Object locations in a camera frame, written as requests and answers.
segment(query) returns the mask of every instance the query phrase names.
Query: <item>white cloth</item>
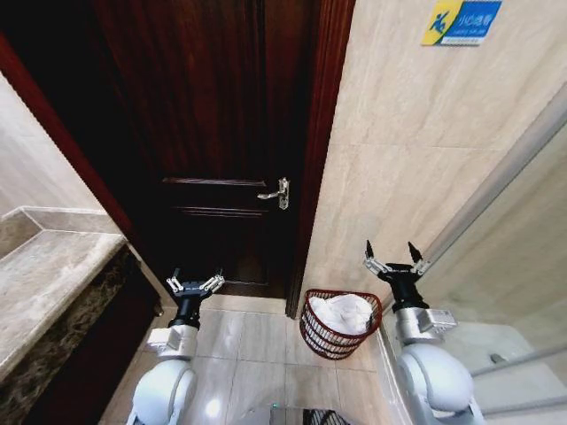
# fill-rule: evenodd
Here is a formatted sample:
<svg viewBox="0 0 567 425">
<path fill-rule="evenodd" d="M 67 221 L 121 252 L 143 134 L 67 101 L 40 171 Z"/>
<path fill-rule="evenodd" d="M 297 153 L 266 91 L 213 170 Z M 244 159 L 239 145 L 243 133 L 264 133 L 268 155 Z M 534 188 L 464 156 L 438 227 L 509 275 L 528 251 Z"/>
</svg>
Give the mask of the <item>white cloth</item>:
<svg viewBox="0 0 567 425">
<path fill-rule="evenodd" d="M 372 305 L 358 295 L 339 295 L 328 299 L 311 297 L 309 304 L 320 321 L 341 334 L 360 335 L 368 330 Z"/>
</svg>

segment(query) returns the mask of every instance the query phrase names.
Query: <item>sign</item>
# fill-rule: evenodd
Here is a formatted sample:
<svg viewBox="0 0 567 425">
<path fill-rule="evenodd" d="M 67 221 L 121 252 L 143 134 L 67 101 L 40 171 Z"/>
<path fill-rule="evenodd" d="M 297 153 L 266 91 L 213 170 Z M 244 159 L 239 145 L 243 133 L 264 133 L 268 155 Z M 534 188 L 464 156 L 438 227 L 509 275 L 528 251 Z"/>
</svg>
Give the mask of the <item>sign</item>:
<svg viewBox="0 0 567 425">
<path fill-rule="evenodd" d="M 438 0 L 423 35 L 422 45 L 478 46 L 502 1 Z"/>
</svg>

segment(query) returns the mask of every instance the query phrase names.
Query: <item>red wire basket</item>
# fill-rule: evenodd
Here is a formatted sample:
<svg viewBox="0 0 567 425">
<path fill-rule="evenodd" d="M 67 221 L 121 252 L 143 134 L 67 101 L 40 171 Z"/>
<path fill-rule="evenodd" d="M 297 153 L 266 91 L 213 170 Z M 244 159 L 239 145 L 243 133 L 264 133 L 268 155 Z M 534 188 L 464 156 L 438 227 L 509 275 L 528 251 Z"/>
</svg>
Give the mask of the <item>red wire basket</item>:
<svg viewBox="0 0 567 425">
<path fill-rule="evenodd" d="M 368 330 L 364 334 L 347 335 L 341 334 L 324 325 L 311 308 L 309 299 L 319 297 L 323 299 L 333 298 L 337 295 L 354 294 L 366 299 L 372 306 Z M 366 292 L 349 292 L 342 290 L 308 290 L 305 294 L 305 304 L 301 312 L 299 330 L 307 346 L 325 359 L 342 360 L 350 356 L 368 335 L 376 332 L 382 321 L 382 303 L 377 296 Z"/>
</svg>

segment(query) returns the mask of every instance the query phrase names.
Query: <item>wall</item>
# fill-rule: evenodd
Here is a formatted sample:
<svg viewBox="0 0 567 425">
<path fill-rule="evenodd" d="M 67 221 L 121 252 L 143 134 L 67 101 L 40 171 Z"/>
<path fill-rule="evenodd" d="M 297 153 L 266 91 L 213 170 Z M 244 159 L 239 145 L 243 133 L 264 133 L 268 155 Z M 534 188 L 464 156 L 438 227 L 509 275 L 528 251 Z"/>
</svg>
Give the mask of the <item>wall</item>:
<svg viewBox="0 0 567 425">
<path fill-rule="evenodd" d="M 0 74 L 0 216 L 21 205 L 102 209 Z"/>
<path fill-rule="evenodd" d="M 510 325 L 536 349 L 567 344 L 565 241 L 567 126 L 431 267 L 423 296 L 460 321 Z"/>
<path fill-rule="evenodd" d="M 567 4 L 505 1 L 477 48 L 422 47 L 433 0 L 358 0 L 303 290 L 387 285 L 361 265 L 426 248 L 567 80 Z"/>
</svg>

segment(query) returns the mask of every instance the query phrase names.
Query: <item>door handle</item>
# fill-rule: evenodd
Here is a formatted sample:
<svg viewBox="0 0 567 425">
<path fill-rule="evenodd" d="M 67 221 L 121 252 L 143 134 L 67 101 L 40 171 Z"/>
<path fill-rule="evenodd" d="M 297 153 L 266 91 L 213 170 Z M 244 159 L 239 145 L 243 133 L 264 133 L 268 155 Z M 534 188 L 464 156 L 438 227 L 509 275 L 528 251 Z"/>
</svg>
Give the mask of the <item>door handle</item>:
<svg viewBox="0 0 567 425">
<path fill-rule="evenodd" d="M 258 199 L 266 200 L 273 197 L 279 198 L 280 209 L 287 210 L 290 206 L 290 181 L 282 177 L 278 182 L 278 191 L 272 193 L 259 193 Z"/>
</svg>

